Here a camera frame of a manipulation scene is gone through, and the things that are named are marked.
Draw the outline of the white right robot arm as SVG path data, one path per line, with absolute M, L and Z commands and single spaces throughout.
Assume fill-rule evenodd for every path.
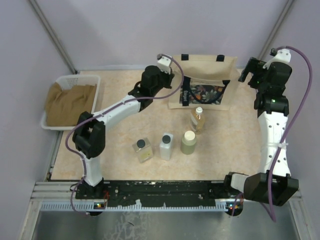
M 239 81 L 252 74 L 248 85 L 257 90 L 254 109 L 260 125 L 262 145 L 260 166 L 254 175 L 229 172 L 224 178 L 223 192 L 235 198 L 240 192 L 246 200 L 282 206 L 298 190 L 299 181 L 291 176 L 284 133 L 289 116 L 289 101 L 284 96 L 292 68 L 285 60 L 274 58 L 266 63 L 250 58 Z

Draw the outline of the cream canvas tote bag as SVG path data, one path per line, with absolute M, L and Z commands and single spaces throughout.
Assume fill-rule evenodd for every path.
M 172 88 L 180 89 L 169 97 L 170 109 L 228 111 L 236 95 L 240 73 L 236 56 L 180 54 L 173 57 L 183 70 L 172 65 Z

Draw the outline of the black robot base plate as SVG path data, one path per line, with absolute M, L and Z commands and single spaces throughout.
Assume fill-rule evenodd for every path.
M 101 199 L 97 208 L 129 207 L 140 204 L 144 208 L 200 208 L 217 207 L 219 199 L 226 199 L 226 212 L 238 216 L 243 211 L 243 198 L 236 190 L 225 187 L 222 181 L 101 181 L 91 187 L 87 183 L 73 184 L 70 191 L 76 199 Z

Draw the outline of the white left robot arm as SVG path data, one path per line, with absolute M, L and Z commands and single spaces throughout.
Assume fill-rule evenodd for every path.
M 95 113 L 83 112 L 73 132 L 72 141 L 82 158 L 86 192 L 97 199 L 103 195 L 103 177 L 99 155 L 106 146 L 107 130 L 125 118 L 143 111 L 163 88 L 171 89 L 174 78 L 171 67 L 149 65 L 133 90 L 119 102 Z

